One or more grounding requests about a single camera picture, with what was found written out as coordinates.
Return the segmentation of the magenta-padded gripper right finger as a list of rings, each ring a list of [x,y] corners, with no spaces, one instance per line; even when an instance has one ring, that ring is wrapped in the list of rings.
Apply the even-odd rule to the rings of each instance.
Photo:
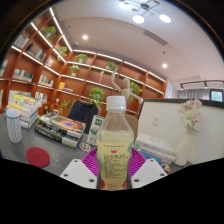
[[[166,176],[155,159],[147,159],[135,148],[131,151],[128,171],[132,188],[141,188]]]

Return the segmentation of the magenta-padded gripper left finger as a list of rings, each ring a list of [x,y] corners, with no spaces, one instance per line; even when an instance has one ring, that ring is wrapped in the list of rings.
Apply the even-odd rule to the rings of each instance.
[[[81,159],[73,159],[60,177],[78,186],[96,189],[98,180],[97,149],[90,150]]]

